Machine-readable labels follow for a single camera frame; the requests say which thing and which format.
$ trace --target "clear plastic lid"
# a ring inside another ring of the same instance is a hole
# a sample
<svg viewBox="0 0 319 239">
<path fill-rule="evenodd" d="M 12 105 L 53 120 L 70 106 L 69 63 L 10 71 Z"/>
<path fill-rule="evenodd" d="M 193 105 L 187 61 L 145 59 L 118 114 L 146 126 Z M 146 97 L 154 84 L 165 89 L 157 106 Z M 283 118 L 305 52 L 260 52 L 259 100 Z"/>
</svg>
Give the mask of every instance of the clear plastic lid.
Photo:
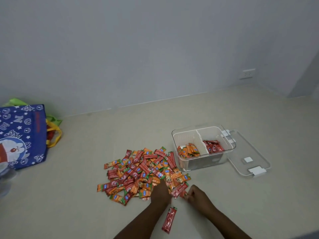
<svg viewBox="0 0 319 239">
<path fill-rule="evenodd" d="M 226 152 L 231 152 L 236 147 L 236 144 L 231 140 L 231 137 L 228 135 L 229 134 L 227 134 L 226 130 L 223 128 L 222 125 L 213 123 L 194 125 L 180 129 L 175 129 L 172 131 L 172 136 L 174 139 L 176 149 L 178 148 L 178 146 L 183 148 L 189 143 L 193 143 L 200 152 L 199 157 L 186 158 L 187 160 L 196 159 L 207 155 L 217 155 Z M 209 153 L 203 141 L 216 140 L 222 146 L 224 151 Z"/>
<path fill-rule="evenodd" d="M 239 174 L 253 175 L 252 169 L 267 170 L 271 168 L 270 162 L 237 130 L 230 130 L 230 135 L 236 142 L 236 149 L 228 153 L 228 159 Z"/>
</svg>

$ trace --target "plastic storage container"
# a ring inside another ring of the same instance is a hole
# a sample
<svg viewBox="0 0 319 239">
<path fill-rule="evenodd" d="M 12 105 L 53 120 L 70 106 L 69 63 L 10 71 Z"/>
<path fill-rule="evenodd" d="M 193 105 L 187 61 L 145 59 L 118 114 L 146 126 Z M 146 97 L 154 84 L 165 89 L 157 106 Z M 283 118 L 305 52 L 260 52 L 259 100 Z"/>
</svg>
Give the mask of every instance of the plastic storage container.
<svg viewBox="0 0 319 239">
<path fill-rule="evenodd" d="M 178 163 L 183 171 L 225 163 L 227 161 L 227 153 L 232 152 L 236 147 L 235 142 L 226 138 L 225 129 L 219 124 L 203 124 L 175 129 L 172 131 L 172 136 L 176 147 L 174 151 L 175 157 L 178 158 Z M 218 140 L 225 151 L 210 154 L 203 140 Z M 193 143 L 197 147 L 200 156 L 192 158 L 178 156 L 178 146 L 183 148 L 189 143 Z"/>
<path fill-rule="evenodd" d="M 190 171 L 225 163 L 227 160 L 242 176 L 260 176 L 271 168 L 270 162 L 237 130 L 225 130 L 222 125 L 203 124 L 176 129 L 172 132 L 181 170 Z M 210 154 L 203 140 L 218 140 L 225 151 Z M 193 143 L 200 156 L 181 158 L 178 146 Z"/>
</svg>

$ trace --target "wall socket plate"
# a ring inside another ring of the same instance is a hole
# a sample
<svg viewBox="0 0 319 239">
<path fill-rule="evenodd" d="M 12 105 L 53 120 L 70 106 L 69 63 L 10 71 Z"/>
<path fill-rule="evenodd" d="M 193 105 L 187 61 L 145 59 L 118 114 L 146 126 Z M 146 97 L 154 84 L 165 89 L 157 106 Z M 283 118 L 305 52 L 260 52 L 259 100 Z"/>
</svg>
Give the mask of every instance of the wall socket plate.
<svg viewBox="0 0 319 239">
<path fill-rule="evenodd" d="M 252 78 L 255 75 L 256 69 L 246 69 L 243 70 L 239 76 L 240 80 Z"/>
</svg>

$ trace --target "yellow bag handle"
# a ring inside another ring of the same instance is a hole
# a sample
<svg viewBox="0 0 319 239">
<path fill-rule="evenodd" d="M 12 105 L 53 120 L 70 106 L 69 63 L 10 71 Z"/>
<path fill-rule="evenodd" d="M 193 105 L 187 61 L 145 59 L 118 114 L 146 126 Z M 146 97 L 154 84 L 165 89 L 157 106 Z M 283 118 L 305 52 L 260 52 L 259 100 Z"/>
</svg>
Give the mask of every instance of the yellow bag handle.
<svg viewBox="0 0 319 239">
<path fill-rule="evenodd" d="M 46 119 L 46 122 L 47 122 L 47 124 L 50 126 L 50 128 L 47 129 L 47 132 L 55 130 L 55 131 L 57 131 L 57 132 L 59 133 L 59 135 L 56 137 L 56 139 L 55 139 L 55 141 L 54 141 L 53 143 L 50 144 L 50 140 L 47 140 L 47 147 L 48 147 L 48 148 L 52 148 L 52 147 L 54 147 L 54 146 L 58 143 L 58 141 L 61 139 L 62 131 L 61 131 L 61 129 L 60 129 L 57 125 L 55 125 L 53 122 L 50 122 L 50 121 L 47 120 L 47 119 Z"/>
</svg>

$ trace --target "clear plastic container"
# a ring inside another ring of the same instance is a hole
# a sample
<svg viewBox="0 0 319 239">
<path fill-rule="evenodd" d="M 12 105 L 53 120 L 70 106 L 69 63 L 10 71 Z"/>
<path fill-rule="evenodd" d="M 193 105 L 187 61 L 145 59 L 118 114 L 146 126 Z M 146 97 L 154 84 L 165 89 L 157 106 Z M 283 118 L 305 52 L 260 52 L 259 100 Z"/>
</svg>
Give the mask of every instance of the clear plastic container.
<svg viewBox="0 0 319 239">
<path fill-rule="evenodd" d="M 236 143 L 231 139 L 229 134 L 227 134 L 228 137 L 225 136 L 225 129 L 219 124 L 207 123 L 175 129 L 172 131 L 172 136 L 176 147 L 174 151 L 175 157 L 178 158 L 178 163 L 183 171 L 225 163 L 227 161 L 226 153 L 232 152 L 236 147 Z M 203 140 L 218 140 L 225 151 L 210 154 Z M 197 147 L 200 156 L 181 158 L 178 155 L 178 146 L 182 148 L 189 143 L 193 143 Z"/>
</svg>

